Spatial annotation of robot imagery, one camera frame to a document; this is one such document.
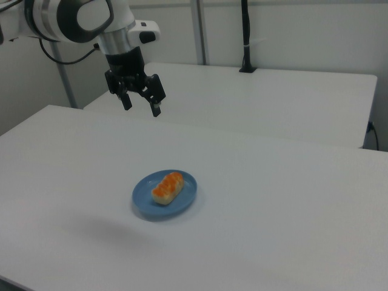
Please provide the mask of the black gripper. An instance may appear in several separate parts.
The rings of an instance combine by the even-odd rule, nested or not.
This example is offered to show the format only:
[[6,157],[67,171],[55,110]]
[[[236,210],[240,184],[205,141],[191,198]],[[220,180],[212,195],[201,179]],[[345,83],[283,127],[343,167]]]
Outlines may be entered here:
[[106,55],[110,69],[105,72],[109,92],[122,102],[124,110],[132,108],[127,91],[139,92],[150,104],[152,115],[161,114],[160,105],[166,97],[159,75],[147,76],[140,47],[119,55]]

